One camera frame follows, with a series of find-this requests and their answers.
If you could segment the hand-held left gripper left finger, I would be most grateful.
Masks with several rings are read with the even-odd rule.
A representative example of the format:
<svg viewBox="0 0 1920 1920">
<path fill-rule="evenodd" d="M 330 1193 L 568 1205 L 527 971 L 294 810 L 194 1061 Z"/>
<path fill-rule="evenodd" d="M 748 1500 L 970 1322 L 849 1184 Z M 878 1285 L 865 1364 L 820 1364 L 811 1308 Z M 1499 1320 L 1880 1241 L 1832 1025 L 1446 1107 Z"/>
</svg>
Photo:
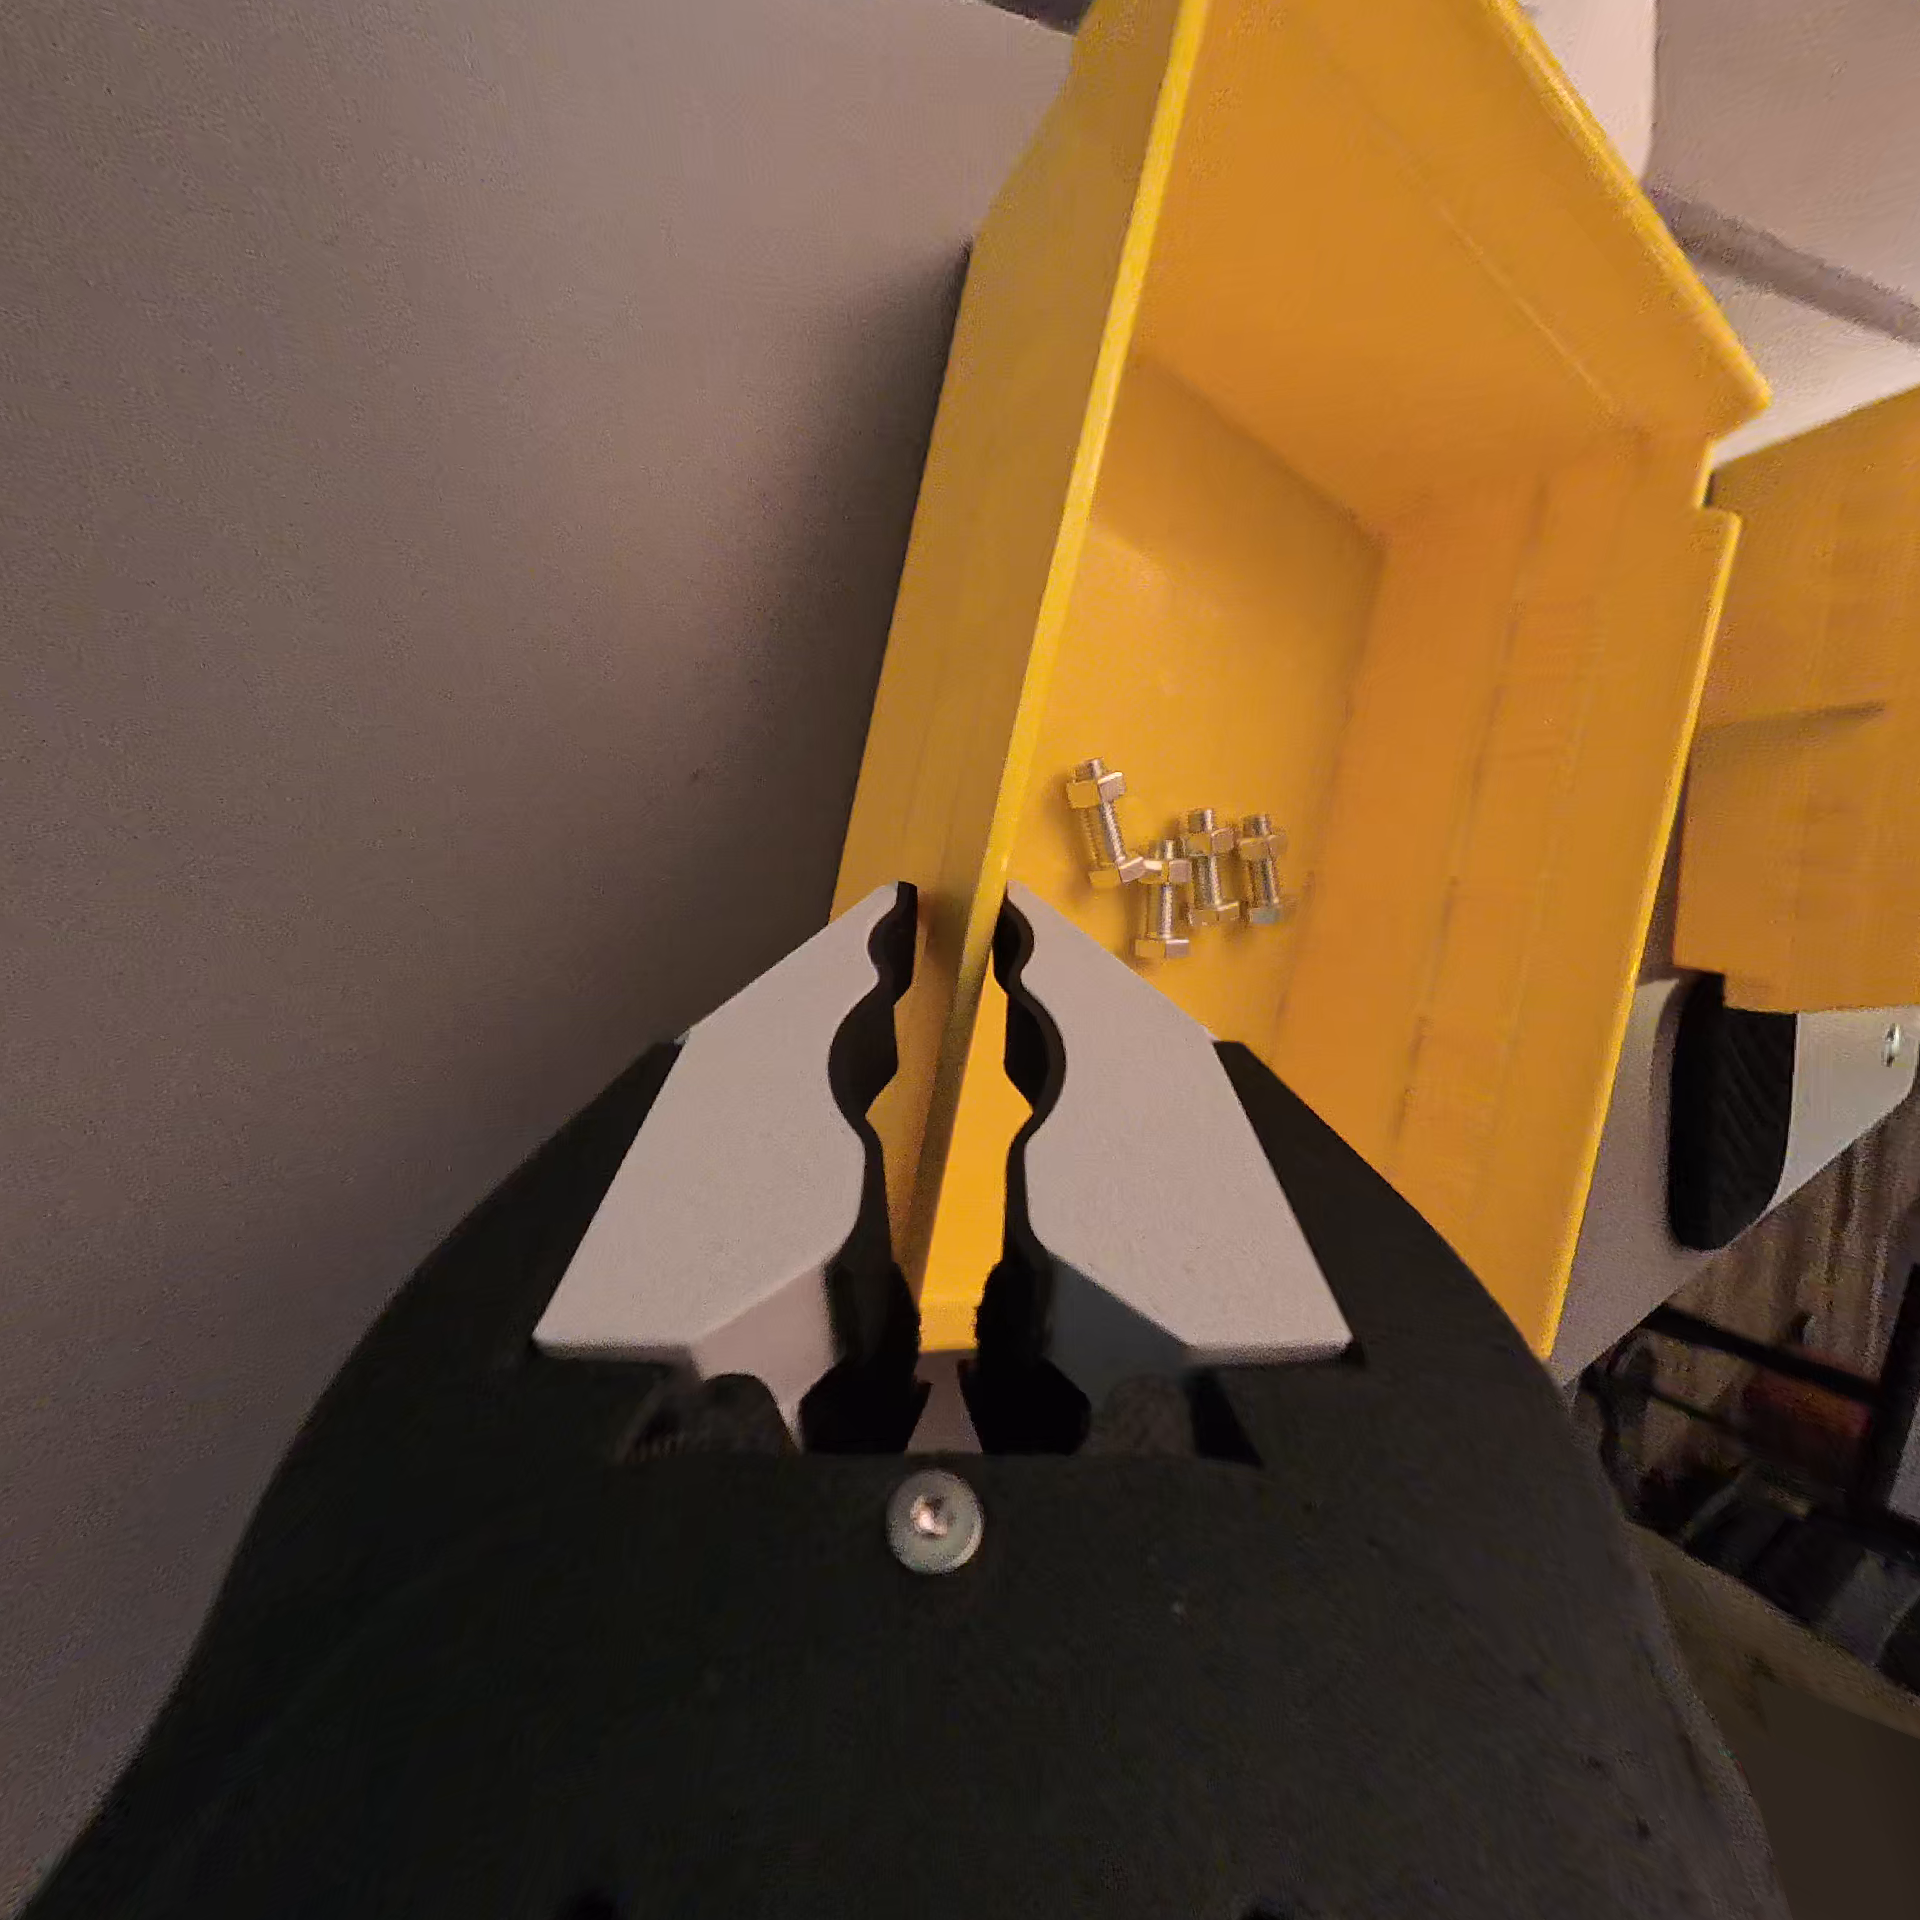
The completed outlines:
<svg viewBox="0 0 1920 1920">
<path fill-rule="evenodd" d="M 807 1449 L 905 1449 L 921 1314 L 872 1108 L 918 946 L 920 892 L 884 882 L 679 1038 L 539 1354 L 748 1377 Z"/>
</svg>

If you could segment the yellow plastic bin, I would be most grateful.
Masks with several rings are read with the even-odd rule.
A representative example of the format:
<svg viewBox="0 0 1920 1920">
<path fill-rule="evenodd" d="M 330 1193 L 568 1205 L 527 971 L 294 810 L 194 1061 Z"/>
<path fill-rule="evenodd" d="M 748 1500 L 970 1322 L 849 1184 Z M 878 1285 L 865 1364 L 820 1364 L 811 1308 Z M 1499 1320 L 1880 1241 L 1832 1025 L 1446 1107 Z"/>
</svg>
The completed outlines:
<svg viewBox="0 0 1920 1920">
<path fill-rule="evenodd" d="M 1094 5 L 967 261 L 835 886 L 920 886 L 881 1105 L 934 1352 L 1018 1094 L 1011 880 L 1110 956 L 1066 782 L 1287 836 L 1143 979 L 1553 1352 L 1764 385 L 1522 5 Z"/>
<path fill-rule="evenodd" d="M 1750 1012 L 1919 998 L 1919 393 L 1722 466 L 1740 524 L 1672 954 Z"/>
</svg>

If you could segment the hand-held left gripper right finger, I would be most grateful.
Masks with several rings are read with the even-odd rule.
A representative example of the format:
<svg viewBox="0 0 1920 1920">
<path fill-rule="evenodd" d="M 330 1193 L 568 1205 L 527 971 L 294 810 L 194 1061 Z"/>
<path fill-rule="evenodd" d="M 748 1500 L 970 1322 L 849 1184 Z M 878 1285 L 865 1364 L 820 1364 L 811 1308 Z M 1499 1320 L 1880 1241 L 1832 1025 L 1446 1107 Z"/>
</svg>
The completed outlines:
<svg viewBox="0 0 1920 1920">
<path fill-rule="evenodd" d="M 993 974 L 1025 1115 L 962 1372 L 984 1451 L 1076 1451 L 1143 1378 L 1347 1356 L 1348 1320 L 1209 1030 L 1019 880 Z"/>
</svg>

